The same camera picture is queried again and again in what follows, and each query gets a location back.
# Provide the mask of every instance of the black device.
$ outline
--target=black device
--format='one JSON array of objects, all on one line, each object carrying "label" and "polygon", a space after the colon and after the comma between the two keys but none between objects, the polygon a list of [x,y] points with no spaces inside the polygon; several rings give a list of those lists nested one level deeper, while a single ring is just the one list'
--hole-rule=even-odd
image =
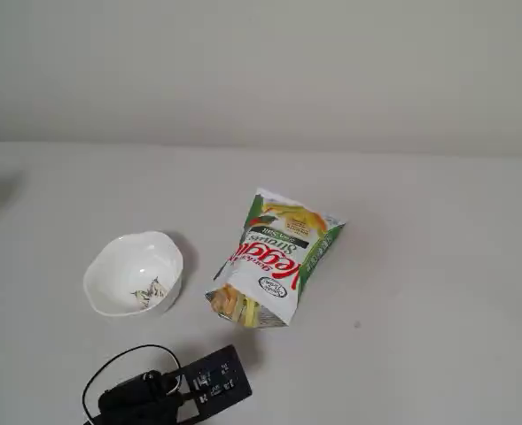
[{"label": "black device", "polygon": [[[144,347],[158,347],[168,351],[178,369],[165,374],[152,370],[107,390],[98,401],[101,414],[91,417],[85,405],[85,394],[94,379],[123,354]],[[99,369],[85,387],[82,401],[90,418],[85,425],[191,425],[218,414],[252,394],[233,345],[185,367],[179,366],[174,353],[166,347],[153,344],[141,345],[115,356]],[[185,394],[179,391],[182,378],[185,378],[190,389]],[[178,422],[178,408],[191,399],[195,401],[199,413]]]}]

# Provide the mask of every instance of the snack bag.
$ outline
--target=snack bag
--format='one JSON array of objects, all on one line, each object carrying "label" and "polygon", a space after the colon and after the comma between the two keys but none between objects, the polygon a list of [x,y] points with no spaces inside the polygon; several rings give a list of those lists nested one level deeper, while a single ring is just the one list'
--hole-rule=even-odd
[{"label": "snack bag", "polygon": [[345,222],[257,189],[239,246],[206,294],[220,316],[248,328],[290,325],[317,262]]}]

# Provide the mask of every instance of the snack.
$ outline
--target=snack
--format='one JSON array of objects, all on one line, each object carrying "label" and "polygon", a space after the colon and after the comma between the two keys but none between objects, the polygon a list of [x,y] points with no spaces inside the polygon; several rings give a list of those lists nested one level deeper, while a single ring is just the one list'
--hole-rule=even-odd
[{"label": "snack", "polygon": [[317,262],[345,222],[257,189],[237,250],[206,298],[220,316],[248,328],[290,324]]}]

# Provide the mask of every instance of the white table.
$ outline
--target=white table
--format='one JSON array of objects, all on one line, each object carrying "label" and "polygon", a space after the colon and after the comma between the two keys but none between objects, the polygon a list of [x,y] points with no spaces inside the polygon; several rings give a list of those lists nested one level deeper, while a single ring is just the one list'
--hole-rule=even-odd
[{"label": "white table", "polygon": [[[349,220],[289,328],[203,298],[257,186]],[[183,242],[181,296],[98,316],[86,266],[147,229]],[[237,346],[253,396],[212,424],[522,424],[522,159],[0,143],[0,424],[82,424],[91,374],[144,343],[184,363]],[[90,405],[164,359],[121,362]]]}]

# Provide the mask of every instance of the power cord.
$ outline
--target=power cord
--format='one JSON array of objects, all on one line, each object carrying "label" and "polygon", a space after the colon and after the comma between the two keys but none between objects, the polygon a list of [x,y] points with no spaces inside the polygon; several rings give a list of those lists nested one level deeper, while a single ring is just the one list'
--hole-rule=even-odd
[{"label": "power cord", "polygon": [[[175,354],[172,351],[170,351],[168,348],[163,347],[162,345],[156,345],[156,344],[138,345],[137,347],[130,348],[130,349],[124,351],[124,352],[121,352],[121,353],[117,354],[115,357],[113,357],[112,359],[108,360],[102,367],[100,367],[99,370],[93,376],[91,376],[91,379],[88,380],[87,384],[85,385],[85,388],[83,389],[83,394],[82,394],[83,411],[87,415],[87,419],[90,421],[91,425],[95,425],[95,422],[93,421],[93,416],[91,416],[90,411],[88,410],[88,408],[87,408],[87,406],[85,404],[85,395],[87,394],[87,390],[90,388],[90,386],[93,383],[93,381],[95,381],[95,378],[97,378],[99,376],[99,374],[101,374],[101,372],[103,372],[111,363],[113,363],[119,357],[122,357],[125,354],[133,352],[134,350],[140,350],[141,348],[146,348],[146,347],[160,348],[160,349],[164,350],[165,352],[168,352],[168,354],[170,354],[170,356],[172,356],[172,359],[174,359],[174,362],[175,362],[177,368],[178,369],[180,368],[180,361],[175,356]],[[182,381],[180,379],[180,376],[177,376],[176,380],[177,380],[176,386],[172,390],[170,390],[167,393],[167,395],[170,395],[173,392],[176,392],[176,391],[178,391],[180,389],[180,385],[182,383]]]}]

